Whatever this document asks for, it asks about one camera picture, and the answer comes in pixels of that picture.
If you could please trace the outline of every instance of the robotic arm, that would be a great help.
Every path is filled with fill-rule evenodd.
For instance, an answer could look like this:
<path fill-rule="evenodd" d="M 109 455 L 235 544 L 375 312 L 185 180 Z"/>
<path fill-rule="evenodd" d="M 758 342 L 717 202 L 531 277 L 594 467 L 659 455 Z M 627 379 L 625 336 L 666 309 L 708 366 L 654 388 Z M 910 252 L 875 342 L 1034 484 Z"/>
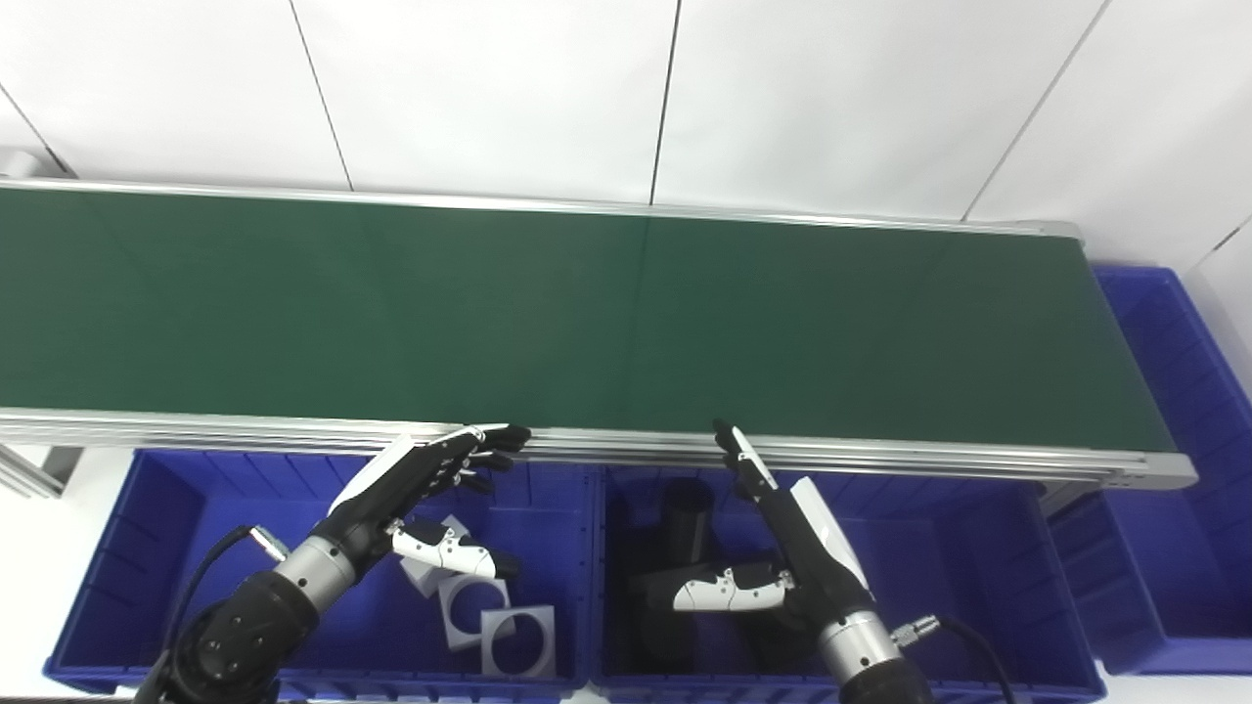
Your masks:
<path fill-rule="evenodd" d="M 516 576 L 516 557 L 457 539 L 442 524 L 403 519 L 452 486 L 490 492 L 491 481 L 473 467 L 507 470 L 512 460 L 505 452 L 520 451 L 530 436 L 523 427 L 491 425 L 466 426 L 427 445 L 397 438 L 348 482 L 327 517 L 283 561 L 247 577 L 188 624 L 162 653 L 135 703 L 273 701 L 282 664 L 322 614 L 391 551 L 457 571 Z M 278 549 L 267 551 L 282 556 Z"/>
<path fill-rule="evenodd" d="M 818 650 L 839 684 L 841 704 L 933 704 L 930 688 L 875 611 L 865 574 L 839 522 L 809 477 L 779 489 L 744 433 L 715 421 L 736 489 L 756 502 L 777 540 L 785 569 L 767 564 L 685 575 L 664 590 L 679 611 L 741 611 L 782 606 L 819 633 Z"/>

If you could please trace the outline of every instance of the green conveyor belt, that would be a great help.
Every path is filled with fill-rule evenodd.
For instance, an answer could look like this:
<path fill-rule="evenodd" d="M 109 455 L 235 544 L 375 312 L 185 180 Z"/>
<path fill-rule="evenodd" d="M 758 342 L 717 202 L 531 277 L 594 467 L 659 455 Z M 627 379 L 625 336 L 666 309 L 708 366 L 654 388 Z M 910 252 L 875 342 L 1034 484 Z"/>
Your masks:
<path fill-rule="evenodd" d="M 1172 451 L 1068 238 L 0 188 L 0 406 Z"/>

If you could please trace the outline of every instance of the cable connector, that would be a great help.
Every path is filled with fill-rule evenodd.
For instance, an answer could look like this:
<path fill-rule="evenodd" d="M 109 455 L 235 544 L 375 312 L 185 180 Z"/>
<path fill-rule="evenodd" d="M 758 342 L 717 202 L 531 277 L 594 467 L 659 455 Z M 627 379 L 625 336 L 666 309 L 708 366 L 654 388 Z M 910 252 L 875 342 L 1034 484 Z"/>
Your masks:
<path fill-rule="evenodd" d="M 939 630 L 939 616 L 931 614 L 929 616 L 921 616 L 915 621 L 906 623 L 893 630 L 891 640 L 895 641 L 896 648 L 903 649 L 913 645 L 936 630 Z"/>
<path fill-rule="evenodd" d="M 269 555 L 269 559 L 275 562 L 287 560 L 287 556 L 292 554 L 287 545 L 284 545 L 282 540 L 278 540 L 278 536 L 265 530 L 264 526 L 252 526 L 248 535 L 252 536 L 252 539 L 257 541 L 257 545 L 260 545 L 260 549 L 265 551 L 265 555 Z"/>

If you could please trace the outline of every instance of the black cable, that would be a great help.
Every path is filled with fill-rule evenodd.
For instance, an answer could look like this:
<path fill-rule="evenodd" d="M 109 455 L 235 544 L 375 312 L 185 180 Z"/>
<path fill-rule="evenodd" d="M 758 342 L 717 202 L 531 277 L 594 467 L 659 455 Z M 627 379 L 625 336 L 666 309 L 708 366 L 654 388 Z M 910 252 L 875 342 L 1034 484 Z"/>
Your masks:
<path fill-rule="evenodd" d="M 1004 665 L 1000 664 L 1000 659 L 995 655 L 995 649 L 992 644 L 983 638 L 977 630 L 967 626 L 965 624 L 958 621 L 957 619 L 949 616 L 935 616 L 939 623 L 939 628 L 947 629 L 962 639 L 969 645 L 974 646 L 975 650 L 982 651 L 983 656 L 992 664 L 995 670 L 995 679 L 1000 683 L 1000 693 L 1004 694 L 1005 704 L 1017 704 L 1017 699 L 1013 696 L 1013 688 L 1009 686 L 1009 675 L 1004 671 Z"/>
<path fill-rule="evenodd" d="M 174 609 L 174 618 L 169 621 L 169 629 L 165 631 L 165 643 L 162 645 L 162 653 L 169 650 L 174 646 L 174 638 L 178 635 L 178 625 L 183 623 L 183 616 L 187 614 L 187 606 L 192 601 L 192 595 L 195 594 L 197 588 L 200 586 L 200 580 L 204 579 L 204 574 L 209 571 L 209 567 L 222 556 L 223 552 L 230 549 L 235 542 L 248 537 L 252 532 L 253 526 L 235 526 L 230 532 L 222 536 L 220 540 L 209 547 L 209 551 L 204 554 L 200 564 L 192 572 L 190 579 L 187 580 L 187 586 L 183 588 L 183 594 L 178 600 L 178 606 Z"/>

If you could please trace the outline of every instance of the blue plastic bin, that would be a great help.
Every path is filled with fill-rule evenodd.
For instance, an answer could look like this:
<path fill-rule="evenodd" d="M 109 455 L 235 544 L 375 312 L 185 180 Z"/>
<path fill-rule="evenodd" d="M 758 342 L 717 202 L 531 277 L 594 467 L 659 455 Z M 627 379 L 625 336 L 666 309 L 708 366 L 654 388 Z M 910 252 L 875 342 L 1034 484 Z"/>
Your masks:
<path fill-rule="evenodd" d="M 177 594 L 214 541 L 259 522 L 295 545 L 363 465 L 348 456 L 138 452 L 45 674 L 99 694 L 138 685 Z M 522 559 L 512 603 L 555 606 L 556 678 L 483 676 L 477 649 L 448 651 L 438 599 L 423 599 L 392 556 L 327 611 L 282 671 L 280 698 L 556 701 L 586 683 L 598 608 L 591 590 L 600 474 L 518 465 L 496 484 L 495 497 L 453 490 L 417 514 L 442 520 L 452 512 L 485 544 Z M 237 545 L 209 570 L 188 618 L 269 566 L 255 545 Z M 496 643 L 502 664 L 522 655 L 510 649 L 523 649 L 515 641 L 523 625 Z"/>
<path fill-rule="evenodd" d="M 760 674 L 735 616 L 696 616 L 695 673 L 639 671 L 627 629 L 621 565 L 656 546 L 639 530 L 660 521 L 666 480 L 699 476 L 716 496 L 714 530 L 727 556 L 774 546 L 755 506 L 734 496 L 725 470 L 613 468 L 606 472 L 605 646 L 592 675 L 622 703 L 834 701 L 838 691 L 813 656 Z M 779 475 L 784 486 L 800 476 Z M 992 480 L 814 474 L 865 567 L 889 628 L 925 614 L 955 616 L 994 645 L 1014 690 L 1035 704 L 1104 695 L 1033 486 Z M 949 634 L 909 649 L 939 701 L 999 701 L 987 663 Z"/>
<path fill-rule="evenodd" d="M 1252 674 L 1252 408 L 1169 269 L 1097 278 L 1199 481 L 1107 491 L 1052 521 L 1109 673 Z"/>

